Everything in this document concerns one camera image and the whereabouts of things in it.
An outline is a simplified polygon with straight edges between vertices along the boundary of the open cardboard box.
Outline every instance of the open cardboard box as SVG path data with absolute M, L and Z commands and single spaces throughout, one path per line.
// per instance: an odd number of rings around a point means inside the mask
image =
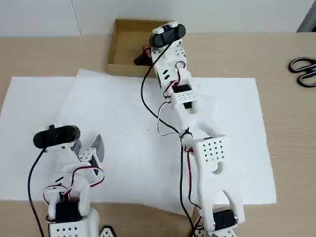
M 129 77 L 143 77 L 148 66 L 136 66 L 133 60 L 149 45 L 152 30 L 170 21 L 117 19 L 108 58 L 108 73 Z

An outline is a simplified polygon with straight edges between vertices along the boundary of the white robotic arm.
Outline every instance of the white robotic arm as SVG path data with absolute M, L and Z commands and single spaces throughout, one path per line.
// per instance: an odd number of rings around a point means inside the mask
M 184 147 L 193 150 L 204 231 L 210 236 L 228 236 L 227 232 L 234 233 L 232 228 L 238 222 L 244 222 L 241 193 L 230 161 L 229 140 L 206 115 L 198 93 L 190 84 L 192 77 L 187 70 L 185 51 L 181 47 L 184 34 L 184 26 L 176 22 L 154 29 L 150 39 L 152 61 L 156 61 L 154 70 L 162 94 L 166 100 L 171 100 L 180 121 L 181 142 Z M 201 130 L 205 136 L 195 134 L 196 130 Z M 213 212 L 215 198 L 220 191 L 227 196 L 231 208 Z
M 89 195 L 90 188 L 104 180 L 104 144 L 99 135 L 90 148 L 80 152 L 79 137 L 75 126 L 53 125 L 34 136 L 36 147 L 56 157 L 51 185 L 43 190 L 51 237 L 99 236 L 99 214 L 90 208 Z M 111 229 L 105 230 L 109 237 L 115 236 Z

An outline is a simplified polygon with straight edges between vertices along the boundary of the black scissor handle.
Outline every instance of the black scissor handle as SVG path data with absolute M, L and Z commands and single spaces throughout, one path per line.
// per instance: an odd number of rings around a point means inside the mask
M 316 76 L 316 71 L 310 70 L 307 74 L 301 75 L 297 78 L 297 83 L 303 87 L 316 87 L 316 82 L 315 83 L 305 83 L 304 80 L 307 78 L 311 78 L 313 76 Z
M 303 66 L 303 67 L 300 67 L 300 68 L 295 68 L 295 64 L 297 62 L 308 62 L 310 63 L 309 65 L 307 66 Z M 293 59 L 289 65 L 288 65 L 288 70 L 292 73 L 300 73 L 300 72 L 305 72 L 305 71 L 308 71 L 308 70 L 312 70 L 313 68 L 316 68 L 316 60 L 313 59 L 313 58 L 308 58 L 308 57 L 299 57 L 299 58 L 295 58 Z

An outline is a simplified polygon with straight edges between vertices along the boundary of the white paper sheet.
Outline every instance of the white paper sheet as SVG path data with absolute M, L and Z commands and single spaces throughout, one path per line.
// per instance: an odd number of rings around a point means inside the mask
M 93 201 L 128 201 L 182 213 L 180 144 L 176 136 L 160 137 L 156 132 L 155 118 L 140 101 L 141 79 L 83 73 L 89 77 L 12 79 L 0 115 L 0 178 L 5 180 L 0 199 L 27 199 L 28 172 L 40 152 L 33 146 L 33 135 L 59 120 L 76 122 L 84 146 L 98 133 L 105 140 L 106 180 L 92 191 Z M 216 98 L 215 119 L 234 141 L 244 203 L 276 202 L 255 80 L 197 78 L 193 86 Z M 156 80 L 146 83 L 145 98 L 157 111 L 162 98 Z M 162 117 L 177 124 L 167 107 Z M 241 148 L 244 144 L 246 153 Z M 42 200 L 54 162 L 54 157 L 44 154 L 38 163 L 31 186 L 35 200 Z M 186 197 L 187 173 L 184 183 Z
M 160 137 L 158 135 L 155 129 L 155 118 L 147 112 L 140 102 L 140 82 L 140 78 L 114 77 L 103 73 L 80 70 L 76 86 L 77 88 L 87 88 L 95 84 L 95 88 L 103 90 L 103 92 L 99 92 L 100 97 L 103 95 L 103 98 L 100 99 L 100 107 L 104 110 L 104 116 L 101 116 L 100 119 L 106 118 L 104 121 L 108 122 L 108 125 L 99 124 L 97 119 L 91 122 L 91 125 L 100 125 L 99 127 L 107 126 L 104 132 L 112 131 L 112 134 L 115 134 L 116 128 L 113 128 L 110 124 L 116 124 L 115 126 L 120 124 L 119 128 L 122 129 L 122 132 L 118 134 L 132 134 L 133 140 L 136 140 L 138 144 L 143 144 L 142 151 L 137 151 L 134 147 L 127 146 L 127 150 L 124 151 L 123 154 L 125 154 L 125 152 L 137 154 L 137 161 L 141 162 L 143 164 L 142 166 L 147 167 L 148 171 L 150 171 L 146 177 L 152 179 L 154 182 L 159 180 L 159 182 L 154 185 L 155 190 L 153 190 L 152 193 L 154 194 L 155 192 L 159 193 L 160 190 L 163 190 L 166 183 L 168 187 L 170 187 L 170 181 L 174 181 L 174 185 L 177 187 L 177 178 L 179 177 L 179 144 L 176 136 Z M 232 150 L 234 151 L 234 157 L 231 157 L 231 159 L 234 160 L 235 167 L 240 174 L 244 204 L 275 203 L 276 192 L 274 178 L 255 79 L 194 78 L 192 84 L 194 89 L 200 92 L 202 99 L 205 100 L 205 103 L 208 105 L 207 108 L 209 109 L 210 117 L 213 112 L 213 118 L 218 127 L 224 134 L 229 135 L 230 143 L 233 146 Z M 159 105 L 163 101 L 157 81 L 148 79 L 144 93 L 147 103 L 157 112 Z M 108 105 L 112 98 L 115 98 L 115 102 L 113 103 L 120 105 L 121 109 L 117 107 L 113 108 Z M 67 106 L 66 104 L 63 108 L 69 111 L 73 109 L 71 112 L 63 112 L 67 115 L 64 117 L 67 118 L 70 118 L 70 115 L 75 114 L 75 111 L 78 110 L 73 106 L 70 108 L 70 105 Z M 162 117 L 171 124 L 177 125 L 177 119 L 169 108 L 164 109 Z M 82 122 L 80 118 L 77 117 L 77 119 L 77 122 Z M 125 143 L 128 143 L 128 139 L 122 139 Z M 108 149 L 112 149 L 110 146 L 113 145 L 113 149 L 115 150 L 117 148 L 116 143 L 117 142 L 113 142 L 109 145 Z M 161 159 L 163 159 L 165 167 L 170 167 L 168 172 L 165 172 L 163 169 L 159 171 L 161 167 L 154 166 L 155 162 Z M 133 167 L 132 163 L 121 165 L 124 174 L 129 174 L 131 177 L 138 175 L 137 169 L 129 169 L 129 167 Z M 196 168 L 194 166 L 194 180 L 196 180 L 195 171 Z M 119 176 L 119 173 L 113 174 L 116 180 L 120 180 Z M 148 185 L 148 189 L 151 190 L 150 187 L 153 183 L 146 185 Z M 118 197 L 126 197 L 127 195 L 125 194 L 133 188 L 133 186 L 129 186 L 126 190 L 113 189 L 113 194 Z M 170 189 L 166 194 L 169 195 L 170 200 L 178 200 L 179 195 L 177 189 Z M 228 203 L 228 200 L 223 193 L 220 193 L 216 199 L 216 203 Z
M 0 200 L 27 200 L 30 168 L 40 150 L 33 136 L 54 122 L 76 78 L 12 78 L 0 114 Z M 54 170 L 54 158 L 44 154 L 34 170 L 31 193 L 42 200 L 42 190 Z

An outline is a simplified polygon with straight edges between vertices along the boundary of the table surface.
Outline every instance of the table surface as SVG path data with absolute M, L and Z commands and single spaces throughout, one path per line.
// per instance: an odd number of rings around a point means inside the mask
M 105 71 L 110 36 L 0 39 L 0 104 L 12 76 L 74 76 L 79 68 Z M 184 48 L 197 77 L 255 77 L 276 183 L 277 204 L 245 206 L 241 237 L 307 236 L 316 232 L 315 89 L 297 85 L 287 63 L 316 57 L 316 34 L 196 34 Z M 119 237 L 186 236 L 187 220 L 141 205 L 95 204 L 101 225 Z M 46 206 L 37 203 L 40 217 Z M 0 202 L 1 235 L 39 236 L 27 202 Z

